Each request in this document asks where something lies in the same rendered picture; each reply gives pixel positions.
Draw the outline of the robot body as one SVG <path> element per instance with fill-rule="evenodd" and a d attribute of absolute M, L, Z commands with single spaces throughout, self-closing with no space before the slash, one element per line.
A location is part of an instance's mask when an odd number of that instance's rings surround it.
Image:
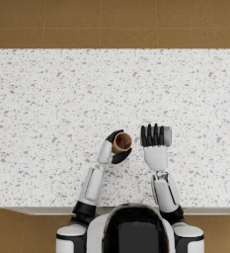
<path fill-rule="evenodd" d="M 120 205 L 90 223 L 87 253 L 176 253 L 173 228 L 154 208 Z"/>

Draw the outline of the brown paper cup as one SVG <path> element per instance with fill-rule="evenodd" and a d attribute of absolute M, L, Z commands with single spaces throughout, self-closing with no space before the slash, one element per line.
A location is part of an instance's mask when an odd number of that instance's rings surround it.
<path fill-rule="evenodd" d="M 116 139 L 121 138 L 121 143 L 116 144 Z M 132 144 L 132 140 L 129 134 L 125 132 L 120 132 L 115 136 L 114 142 L 113 142 L 113 148 L 112 148 L 112 153 L 114 154 L 119 154 L 122 152 L 127 151 Z"/>

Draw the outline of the grey cup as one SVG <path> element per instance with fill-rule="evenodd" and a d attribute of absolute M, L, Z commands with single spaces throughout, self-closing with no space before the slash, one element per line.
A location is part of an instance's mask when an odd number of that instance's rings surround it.
<path fill-rule="evenodd" d="M 143 147 L 161 145 L 169 147 L 172 145 L 172 129 L 169 126 L 142 126 L 140 140 Z"/>

